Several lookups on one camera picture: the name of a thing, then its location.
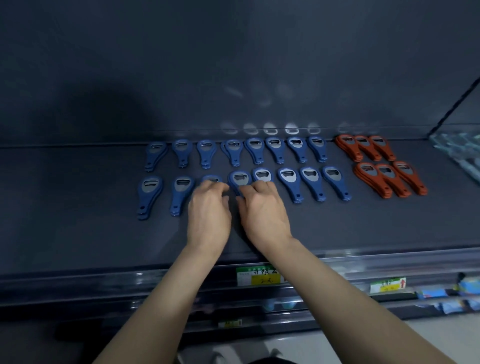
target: orange bottle opener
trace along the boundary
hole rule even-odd
[[[393,154],[392,149],[390,149],[390,145],[385,138],[382,138],[379,135],[371,135],[369,140],[386,160],[390,162],[396,160],[395,154]]]
[[[355,140],[359,144],[360,150],[362,150],[368,158],[374,160],[375,162],[382,160],[382,156],[378,154],[375,146],[370,143],[370,140],[368,140],[366,136],[356,135]]]
[[[358,163],[353,167],[353,173],[373,188],[382,198],[392,197],[392,190],[386,184],[382,174],[375,165],[367,162]]]
[[[363,159],[363,154],[360,153],[359,144],[352,135],[341,134],[335,139],[335,144],[348,154],[354,162],[360,162]]]
[[[389,164],[380,163],[376,165],[383,179],[394,190],[398,197],[408,197],[412,194],[403,184],[398,173]]]
[[[407,162],[395,161],[393,162],[393,166],[400,177],[412,187],[416,194],[425,196],[428,193],[427,187],[424,186],[423,182],[410,164]]]

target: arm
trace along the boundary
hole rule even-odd
[[[247,236],[295,287],[343,363],[453,363],[294,239],[272,182],[255,182],[242,193],[237,200]]]
[[[187,245],[162,281],[95,360],[172,363],[195,296],[227,243],[231,227],[224,183],[203,182],[188,206]]]

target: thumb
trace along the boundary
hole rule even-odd
[[[245,198],[237,196],[236,199],[239,204],[240,219],[245,221],[247,218],[247,203],[245,202]]]
[[[225,210],[228,210],[228,199],[229,199],[229,196],[222,197],[222,205],[225,208]]]

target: dark wall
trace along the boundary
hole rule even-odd
[[[288,123],[421,136],[480,74],[479,12],[449,0],[6,0],[0,143]]]

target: floor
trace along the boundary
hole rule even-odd
[[[408,322],[417,332],[459,364],[480,363],[480,314],[430,318]],[[82,344],[53,340],[54,323],[0,324],[0,363],[76,364]],[[184,364],[212,362],[219,352],[228,364],[246,364],[273,350],[298,364],[340,363],[321,332],[201,345],[180,353]]]

